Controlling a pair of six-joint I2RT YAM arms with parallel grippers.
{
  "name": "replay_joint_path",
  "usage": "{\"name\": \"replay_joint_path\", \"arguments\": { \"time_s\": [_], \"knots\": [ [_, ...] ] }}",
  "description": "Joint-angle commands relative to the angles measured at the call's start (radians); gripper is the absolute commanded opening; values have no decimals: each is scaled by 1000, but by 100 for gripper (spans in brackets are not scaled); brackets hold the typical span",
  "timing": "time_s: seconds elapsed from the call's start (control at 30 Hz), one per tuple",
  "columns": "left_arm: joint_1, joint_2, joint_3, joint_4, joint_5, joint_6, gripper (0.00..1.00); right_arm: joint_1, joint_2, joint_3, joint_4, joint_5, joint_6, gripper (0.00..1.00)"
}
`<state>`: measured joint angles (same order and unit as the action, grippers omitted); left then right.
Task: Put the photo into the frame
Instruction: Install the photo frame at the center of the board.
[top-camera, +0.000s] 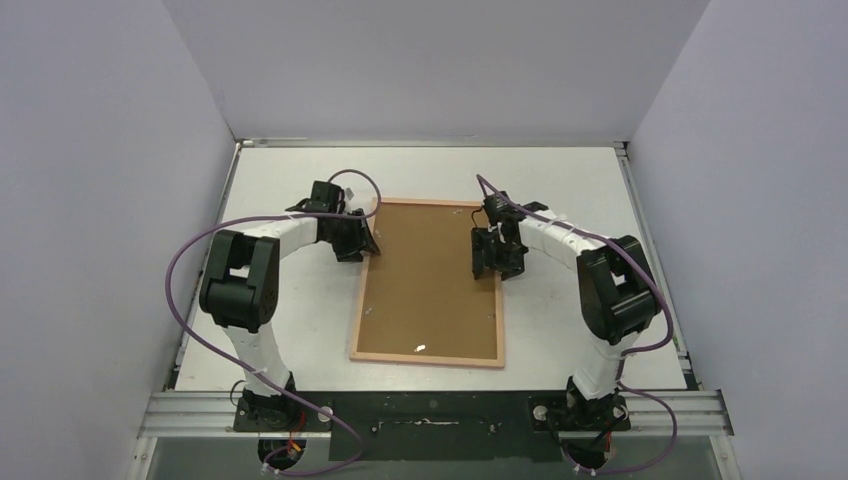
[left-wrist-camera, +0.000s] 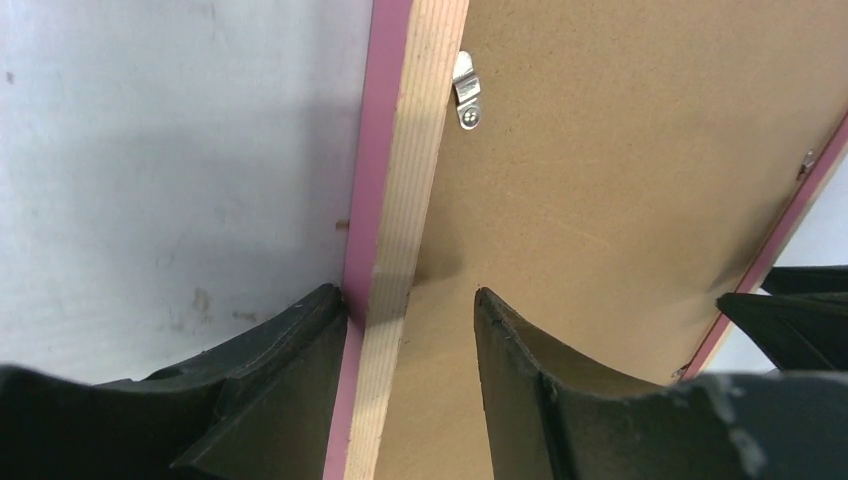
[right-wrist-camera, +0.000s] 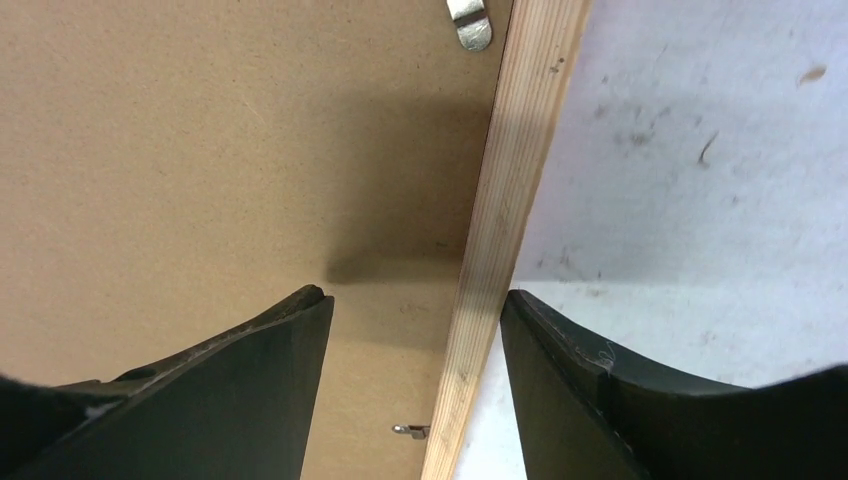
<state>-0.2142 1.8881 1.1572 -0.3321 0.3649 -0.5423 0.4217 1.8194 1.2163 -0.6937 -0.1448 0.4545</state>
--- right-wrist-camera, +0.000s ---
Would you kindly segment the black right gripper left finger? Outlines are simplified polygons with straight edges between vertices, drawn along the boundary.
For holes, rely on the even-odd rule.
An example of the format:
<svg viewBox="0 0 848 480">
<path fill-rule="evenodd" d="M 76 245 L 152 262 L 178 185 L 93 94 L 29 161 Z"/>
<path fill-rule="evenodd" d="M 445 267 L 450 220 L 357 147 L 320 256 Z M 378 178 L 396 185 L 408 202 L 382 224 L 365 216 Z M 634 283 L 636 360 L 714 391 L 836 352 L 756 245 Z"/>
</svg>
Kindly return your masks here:
<svg viewBox="0 0 848 480">
<path fill-rule="evenodd" d="M 307 285 L 111 381 L 1 380 L 5 479 L 297 479 L 334 300 Z"/>
</svg>

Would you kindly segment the brown backing board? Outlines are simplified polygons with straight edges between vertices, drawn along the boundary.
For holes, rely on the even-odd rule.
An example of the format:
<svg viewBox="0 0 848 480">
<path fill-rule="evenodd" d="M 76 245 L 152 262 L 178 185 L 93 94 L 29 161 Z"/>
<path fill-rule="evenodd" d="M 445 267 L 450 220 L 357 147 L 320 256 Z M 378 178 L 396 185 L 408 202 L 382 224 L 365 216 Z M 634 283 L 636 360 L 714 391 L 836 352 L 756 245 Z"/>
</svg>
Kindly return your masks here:
<svg viewBox="0 0 848 480">
<path fill-rule="evenodd" d="M 1 371 L 111 380 L 305 284 L 306 479 L 416 479 L 512 5 L 5 1 Z"/>
</svg>

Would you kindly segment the pink wooden photo frame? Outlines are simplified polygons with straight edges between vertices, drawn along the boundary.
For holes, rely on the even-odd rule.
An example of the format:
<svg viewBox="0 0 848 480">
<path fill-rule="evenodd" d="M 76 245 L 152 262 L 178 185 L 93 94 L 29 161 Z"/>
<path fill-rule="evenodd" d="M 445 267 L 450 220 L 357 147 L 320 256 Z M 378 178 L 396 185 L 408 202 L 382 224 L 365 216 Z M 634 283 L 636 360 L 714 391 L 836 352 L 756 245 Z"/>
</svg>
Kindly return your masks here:
<svg viewBox="0 0 848 480">
<path fill-rule="evenodd" d="M 453 477 L 592 4 L 516 1 L 421 476 Z"/>
</svg>

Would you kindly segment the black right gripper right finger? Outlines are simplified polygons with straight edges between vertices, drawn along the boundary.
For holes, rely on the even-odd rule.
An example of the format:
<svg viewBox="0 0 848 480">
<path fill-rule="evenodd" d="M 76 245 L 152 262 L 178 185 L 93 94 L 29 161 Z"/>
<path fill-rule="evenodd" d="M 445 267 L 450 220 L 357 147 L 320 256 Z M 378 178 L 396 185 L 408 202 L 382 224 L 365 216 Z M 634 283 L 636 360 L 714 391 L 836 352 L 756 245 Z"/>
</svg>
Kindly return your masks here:
<svg viewBox="0 0 848 480">
<path fill-rule="evenodd" d="M 530 479 L 843 479 L 847 369 L 759 388 L 689 374 L 524 290 L 500 317 Z"/>
</svg>

